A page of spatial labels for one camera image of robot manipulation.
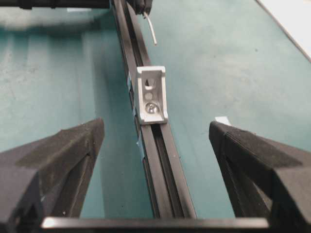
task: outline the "white label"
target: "white label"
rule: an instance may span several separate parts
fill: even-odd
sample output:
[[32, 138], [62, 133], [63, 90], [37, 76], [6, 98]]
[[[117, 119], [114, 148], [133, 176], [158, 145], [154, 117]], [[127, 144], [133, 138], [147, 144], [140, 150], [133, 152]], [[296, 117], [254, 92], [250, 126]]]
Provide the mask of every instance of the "white label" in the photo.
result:
[[140, 150], [140, 158], [141, 158], [141, 160], [143, 160], [144, 157], [145, 157], [145, 151], [144, 151], [144, 147], [142, 145], [141, 132], [139, 134], [139, 138], [138, 138], [138, 141], [137, 141], [136, 144], [137, 144], [137, 146], [139, 147], [139, 150]]
[[67, 12], [86, 12], [91, 10], [91, 8], [67, 8]]
[[130, 89], [131, 89], [131, 74], [130, 74], [130, 72], [128, 72], [128, 75], [127, 75], [127, 88], [128, 88], [128, 91], [130, 91]]
[[215, 120], [217, 122], [220, 122], [220, 123], [223, 123], [225, 125], [231, 126], [231, 124], [229, 122], [229, 119], [226, 116], [217, 116], [217, 117], [215, 117]]

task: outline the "small paper piece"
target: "small paper piece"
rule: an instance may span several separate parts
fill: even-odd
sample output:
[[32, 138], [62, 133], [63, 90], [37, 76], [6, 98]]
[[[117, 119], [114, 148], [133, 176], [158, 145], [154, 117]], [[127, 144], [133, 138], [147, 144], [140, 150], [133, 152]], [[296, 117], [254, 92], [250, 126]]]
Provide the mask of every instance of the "small paper piece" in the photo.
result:
[[231, 126], [231, 124], [229, 122], [229, 119], [226, 116], [217, 116], [217, 117], [215, 117], [215, 120], [217, 122], [220, 122], [220, 123], [223, 123], [225, 125]]
[[136, 108], [133, 108], [132, 113], [133, 113], [133, 117], [134, 117], [134, 120], [135, 120], [135, 116], [136, 116]]
[[127, 87], [128, 87], [128, 91], [131, 90], [131, 74], [130, 72], [128, 72], [128, 76], [127, 76]]

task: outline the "black clamp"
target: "black clamp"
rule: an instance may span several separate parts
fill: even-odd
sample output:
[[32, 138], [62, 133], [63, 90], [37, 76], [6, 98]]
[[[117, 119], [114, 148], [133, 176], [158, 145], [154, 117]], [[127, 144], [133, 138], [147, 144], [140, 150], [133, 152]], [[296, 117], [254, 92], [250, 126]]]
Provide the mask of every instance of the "black clamp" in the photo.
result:
[[31, 10], [33, 7], [33, 0], [18, 0], [18, 5], [21, 9]]
[[144, 10], [144, 12], [146, 12], [147, 14], [150, 14], [151, 7], [152, 7], [152, 0], [145, 0], [145, 10]]
[[0, 153], [0, 232], [37, 232], [45, 216], [78, 217], [103, 138], [96, 119]]
[[310, 152], [219, 122], [210, 124], [209, 139], [236, 217], [311, 232]]
[[56, 2], [57, 2], [57, 0], [50, 0], [50, 5], [51, 5], [52, 9], [56, 8]]

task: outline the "black bar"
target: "black bar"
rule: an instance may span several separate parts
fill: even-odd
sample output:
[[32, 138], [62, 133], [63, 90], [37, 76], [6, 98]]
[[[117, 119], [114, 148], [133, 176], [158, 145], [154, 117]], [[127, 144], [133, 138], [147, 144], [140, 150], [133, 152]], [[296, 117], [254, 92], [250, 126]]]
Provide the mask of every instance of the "black bar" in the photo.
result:
[[[113, 0], [112, 5], [126, 76], [131, 78], [130, 99], [133, 107], [136, 69], [150, 66], [151, 62], [134, 10], [124, 0]], [[140, 126], [137, 117], [135, 122], [145, 149], [144, 167], [155, 217], [196, 218], [169, 124]]]
[[109, 0], [0, 0], [0, 6], [109, 8]]
[[41, 232], [54, 233], [103, 233], [103, 232], [149, 232], [149, 233], [227, 233], [278, 232], [265, 218], [236, 219], [77, 219], [63, 217], [45, 218]]

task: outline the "workbench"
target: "workbench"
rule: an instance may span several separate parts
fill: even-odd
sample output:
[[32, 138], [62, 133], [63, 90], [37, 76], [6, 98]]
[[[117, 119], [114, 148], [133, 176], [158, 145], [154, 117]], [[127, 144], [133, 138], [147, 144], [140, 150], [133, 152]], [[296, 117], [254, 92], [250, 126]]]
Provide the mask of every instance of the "workbench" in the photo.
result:
[[[209, 123], [226, 116], [311, 150], [311, 65], [255, 1], [155, 1], [150, 18], [158, 46], [140, 24], [153, 65], [166, 67], [169, 122], [196, 214], [233, 217]], [[81, 217], [152, 217], [110, 10], [1, 8], [0, 73], [0, 151], [102, 117]]]

